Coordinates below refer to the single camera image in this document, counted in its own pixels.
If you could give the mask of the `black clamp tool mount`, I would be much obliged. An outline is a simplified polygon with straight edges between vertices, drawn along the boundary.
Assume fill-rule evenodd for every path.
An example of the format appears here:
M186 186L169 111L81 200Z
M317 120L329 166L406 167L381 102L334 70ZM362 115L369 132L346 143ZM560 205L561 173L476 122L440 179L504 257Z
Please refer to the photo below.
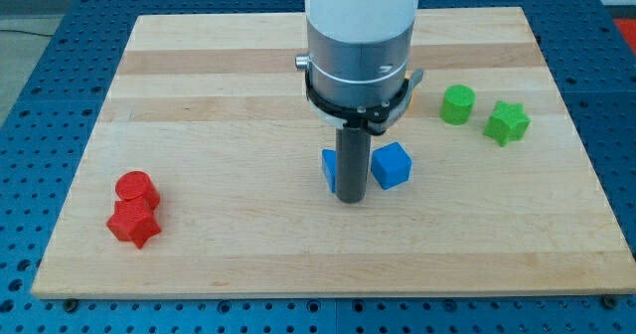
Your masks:
M383 135L408 109L415 87L422 81L424 70L413 71L405 78L399 91L389 100L374 106L346 107L329 102L310 84L305 73L306 98L310 108L329 125L338 130L345 127L363 129L372 136Z

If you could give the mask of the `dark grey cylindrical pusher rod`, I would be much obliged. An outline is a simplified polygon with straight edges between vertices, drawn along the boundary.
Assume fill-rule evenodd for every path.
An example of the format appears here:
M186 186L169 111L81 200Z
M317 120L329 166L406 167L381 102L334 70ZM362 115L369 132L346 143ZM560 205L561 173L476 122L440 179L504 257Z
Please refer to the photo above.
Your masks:
M336 132L335 193L344 203L358 203L365 198L371 135L359 128L343 127Z

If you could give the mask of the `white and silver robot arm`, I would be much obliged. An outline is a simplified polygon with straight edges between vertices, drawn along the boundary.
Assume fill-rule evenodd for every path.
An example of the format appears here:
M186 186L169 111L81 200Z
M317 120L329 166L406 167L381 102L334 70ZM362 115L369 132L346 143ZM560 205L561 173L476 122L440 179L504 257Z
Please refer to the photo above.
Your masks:
M306 97L336 130L335 194L366 195L371 139L407 110L423 72L409 73L419 0L304 0L307 52L295 66Z

